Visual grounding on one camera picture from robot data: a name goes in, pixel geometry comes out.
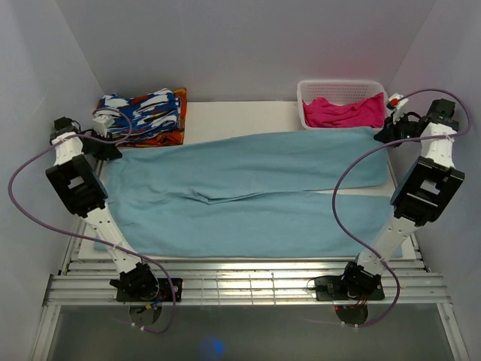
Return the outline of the light blue trousers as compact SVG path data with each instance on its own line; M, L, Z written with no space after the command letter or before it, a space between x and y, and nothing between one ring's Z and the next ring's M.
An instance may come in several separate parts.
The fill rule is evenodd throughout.
M124 150L104 171L110 212L139 253L355 256L392 214L371 130L275 132Z

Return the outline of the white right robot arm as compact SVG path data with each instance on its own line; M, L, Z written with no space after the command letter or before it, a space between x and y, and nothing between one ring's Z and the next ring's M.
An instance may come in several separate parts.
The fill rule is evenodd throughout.
M392 147L413 139L422 151L392 195L392 217L370 249L344 269L339 288L348 299L366 299L380 291L386 262L412 233L439 218L463 183L464 173L452 160L453 137L459 130L454 113L454 102L435 99L423 117L393 111L375 134L376 141Z

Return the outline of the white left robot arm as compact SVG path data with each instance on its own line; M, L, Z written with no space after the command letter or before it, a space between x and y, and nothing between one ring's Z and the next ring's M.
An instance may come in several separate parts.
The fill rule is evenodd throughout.
M107 206L107 191L86 159L87 154L99 160L122 157L106 129L111 120L99 117L89 138L83 137L74 120L55 120L50 143L55 147L56 161L46 176L67 210L83 218L97 238L108 242L107 252L119 273L110 285L135 300L150 301L159 294L159 282L115 224Z

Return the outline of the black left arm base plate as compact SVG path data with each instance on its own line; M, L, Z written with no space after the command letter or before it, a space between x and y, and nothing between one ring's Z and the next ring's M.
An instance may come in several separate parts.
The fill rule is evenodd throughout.
M183 279L172 278L172 286L174 288L174 295L172 296L171 285L167 278L158 278L157 283L132 288L128 292L118 289L115 300L117 302L171 302L175 299L180 302L182 298Z

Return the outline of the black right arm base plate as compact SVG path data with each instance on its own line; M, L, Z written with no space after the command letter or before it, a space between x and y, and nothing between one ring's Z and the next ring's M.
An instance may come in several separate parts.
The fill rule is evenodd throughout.
M318 301L381 301L385 293L380 277L354 280L345 275L321 276L314 285Z

